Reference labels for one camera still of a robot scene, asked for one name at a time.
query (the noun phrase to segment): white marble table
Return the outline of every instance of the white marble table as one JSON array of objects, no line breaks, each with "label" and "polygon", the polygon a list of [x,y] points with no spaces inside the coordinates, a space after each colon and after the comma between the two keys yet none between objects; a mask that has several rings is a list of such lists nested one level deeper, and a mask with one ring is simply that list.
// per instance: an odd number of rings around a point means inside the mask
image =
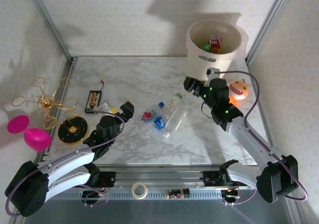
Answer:
[{"label": "white marble table", "polygon": [[[78,97],[76,110],[87,120],[91,132],[101,115],[85,114],[84,107],[89,91],[100,89],[100,78],[105,82],[101,101],[108,100],[118,110],[130,101],[135,106],[135,114],[139,114],[149,105],[165,102],[176,92],[184,91],[185,70],[186,58],[183,57],[79,57],[66,97]],[[246,71],[244,59],[233,61],[229,70]],[[228,82],[244,78],[249,84],[250,93],[238,106],[245,114],[255,100],[250,79],[240,74],[226,74],[224,78]],[[187,93],[185,102],[188,113],[174,136],[163,141],[148,140],[131,119],[110,151],[95,163],[221,164],[237,159],[244,164],[256,164],[237,140],[201,113],[201,98]],[[62,114],[59,121],[66,118]],[[258,108],[248,121],[266,138]],[[50,148],[53,157],[72,148],[59,140],[57,132],[54,134]]]}]

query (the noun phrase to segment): tape roll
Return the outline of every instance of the tape roll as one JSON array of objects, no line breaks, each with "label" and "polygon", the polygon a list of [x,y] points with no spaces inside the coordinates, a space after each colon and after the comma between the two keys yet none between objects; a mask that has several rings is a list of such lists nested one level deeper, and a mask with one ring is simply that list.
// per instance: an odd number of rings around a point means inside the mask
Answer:
[{"label": "tape roll", "polygon": [[[136,188],[137,187],[142,187],[143,188],[143,193],[142,194],[136,194],[136,192],[135,192],[135,190],[136,190]],[[138,183],[135,183],[133,186],[132,186],[132,195],[133,195],[133,197],[135,197],[136,199],[143,199],[143,198],[145,198],[146,197],[146,195],[148,194],[148,188],[147,188],[147,186],[144,184],[144,183],[140,183],[140,182],[138,182]]]}]

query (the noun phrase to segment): pink egg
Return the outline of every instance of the pink egg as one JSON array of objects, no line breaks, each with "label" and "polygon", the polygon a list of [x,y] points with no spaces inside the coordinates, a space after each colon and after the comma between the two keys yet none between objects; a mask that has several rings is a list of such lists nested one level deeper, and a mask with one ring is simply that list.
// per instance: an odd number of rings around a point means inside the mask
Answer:
[{"label": "pink egg", "polygon": [[37,152],[45,150],[52,142],[51,136],[40,128],[26,129],[23,137],[25,143]]},{"label": "pink egg", "polygon": [[29,123],[30,119],[28,116],[19,115],[10,120],[7,129],[10,133],[20,133],[28,127]]}]

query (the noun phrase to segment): bottle label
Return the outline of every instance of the bottle label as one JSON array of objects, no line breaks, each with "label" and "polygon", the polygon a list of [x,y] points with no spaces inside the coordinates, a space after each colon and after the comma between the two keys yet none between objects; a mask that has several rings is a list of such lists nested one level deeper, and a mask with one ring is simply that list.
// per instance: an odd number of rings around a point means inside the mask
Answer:
[{"label": "bottle label", "polygon": [[161,130],[166,125],[165,120],[161,116],[157,116],[153,122],[154,124],[156,124],[156,127],[158,128],[158,130]]},{"label": "bottle label", "polygon": [[170,107],[170,108],[174,107],[174,105],[175,105],[176,102],[178,101],[178,98],[179,98],[180,100],[181,100],[181,98],[182,98],[182,95],[181,95],[180,93],[176,93],[176,94],[175,94],[175,97],[168,102],[167,106]]}]

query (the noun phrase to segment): plastic water bottle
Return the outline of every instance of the plastic water bottle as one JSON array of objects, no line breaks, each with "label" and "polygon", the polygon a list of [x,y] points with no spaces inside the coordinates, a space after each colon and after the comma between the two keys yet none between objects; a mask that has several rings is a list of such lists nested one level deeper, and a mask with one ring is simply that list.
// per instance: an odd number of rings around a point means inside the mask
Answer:
[{"label": "plastic water bottle", "polygon": [[163,129],[170,117],[170,111],[167,107],[164,107],[161,110],[161,113],[159,116],[157,116],[152,122],[147,123],[143,127],[143,132],[145,133],[147,138],[155,138],[160,137],[161,134],[159,131]]},{"label": "plastic water bottle", "polygon": [[141,114],[141,122],[149,122],[160,114],[160,110],[164,107],[164,103],[152,105]]},{"label": "plastic water bottle", "polygon": [[183,99],[184,94],[177,92],[170,101],[166,104],[166,108],[168,108],[167,112],[170,113],[170,115],[174,112],[176,107],[178,106],[179,102]]},{"label": "plastic water bottle", "polygon": [[173,114],[182,98],[183,95],[181,95],[180,93],[176,93],[175,96],[170,99],[167,105],[162,108],[160,115],[157,116],[152,122],[149,122],[143,127],[142,132],[145,133],[147,138],[160,136],[163,137],[162,133],[159,133],[159,131],[165,127],[167,121]]},{"label": "plastic water bottle", "polygon": [[162,134],[165,138],[172,136],[172,134],[176,132],[186,114],[187,107],[184,102],[182,102],[176,107],[162,131]]}]

